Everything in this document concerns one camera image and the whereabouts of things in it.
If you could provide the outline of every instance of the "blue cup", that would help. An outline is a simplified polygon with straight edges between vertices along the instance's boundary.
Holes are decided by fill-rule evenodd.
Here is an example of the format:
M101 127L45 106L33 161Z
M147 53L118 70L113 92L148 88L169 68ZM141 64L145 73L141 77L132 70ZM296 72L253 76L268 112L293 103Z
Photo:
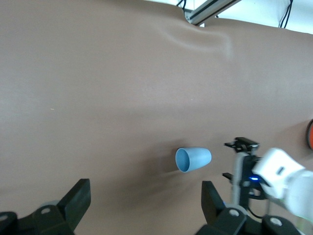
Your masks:
M210 163L211 152L206 148L192 147L180 148L176 152L175 160L178 169L189 172Z

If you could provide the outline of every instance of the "orange object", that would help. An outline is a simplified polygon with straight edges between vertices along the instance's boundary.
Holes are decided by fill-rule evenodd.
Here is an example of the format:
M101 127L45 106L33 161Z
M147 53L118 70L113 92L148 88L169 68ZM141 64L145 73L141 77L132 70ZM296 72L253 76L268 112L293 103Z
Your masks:
M309 148L313 150L313 119L307 127L307 143Z

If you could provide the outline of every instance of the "bolt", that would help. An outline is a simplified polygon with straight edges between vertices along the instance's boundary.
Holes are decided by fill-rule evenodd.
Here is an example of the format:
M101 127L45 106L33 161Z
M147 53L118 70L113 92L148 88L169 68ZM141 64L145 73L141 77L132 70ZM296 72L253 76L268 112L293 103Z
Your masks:
M236 211L235 209L229 210L229 214L230 214L231 216L235 216L235 217L238 217L238 216L239 216L239 212Z
M270 219L270 222L271 222L272 224L276 225L276 226L282 226L282 225L283 225L283 223L282 223L279 219L274 218L274 217L272 217L272 218Z
M41 211L41 214L47 214L49 213L51 210L50 208L44 208L42 211Z
M5 214L3 216L0 216L0 221L5 221L8 218L8 216Z

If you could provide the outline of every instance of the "wire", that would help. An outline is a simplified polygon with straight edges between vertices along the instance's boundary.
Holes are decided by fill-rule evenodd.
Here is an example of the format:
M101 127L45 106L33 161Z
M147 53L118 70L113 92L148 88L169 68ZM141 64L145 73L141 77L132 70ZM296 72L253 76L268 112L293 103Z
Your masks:
M176 6L179 6L182 2L184 2L184 5L182 7L182 9L184 10L185 6L186 6L186 3L187 3L187 0L180 0L179 3L176 4Z
M250 209L250 207L248 207L248 211L250 211L250 213L251 213L254 217L256 217L256 218L258 218L258 219L262 219L262 216L258 216L258 215L256 215L255 213L253 213L252 210Z
M286 22L285 22L285 26L284 26L284 28L286 28L288 20L289 20L290 13L291 13L292 3L293 3L293 0L290 0L290 4L287 7L286 13L285 13L285 15L284 15L283 19L281 20L281 22L280 22L278 27L280 27L280 28L283 27L283 23L285 21L285 18L287 17Z
M287 19L286 19L286 23L285 23L284 28L286 28L287 23L288 23L288 20L289 20L289 16L290 16L290 12L291 12L292 3L293 3L293 0L290 0L290 5L289 5L289 6L290 6L290 7L289 7L289 13L288 13L288 16L287 16Z

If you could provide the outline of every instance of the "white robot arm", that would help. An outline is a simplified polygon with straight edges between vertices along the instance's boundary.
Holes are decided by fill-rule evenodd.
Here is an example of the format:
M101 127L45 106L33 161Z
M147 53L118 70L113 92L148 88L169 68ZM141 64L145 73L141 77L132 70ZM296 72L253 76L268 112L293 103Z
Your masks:
M261 183L268 199L292 214L313 222L313 172L306 170L285 151L270 149L252 172L267 183Z

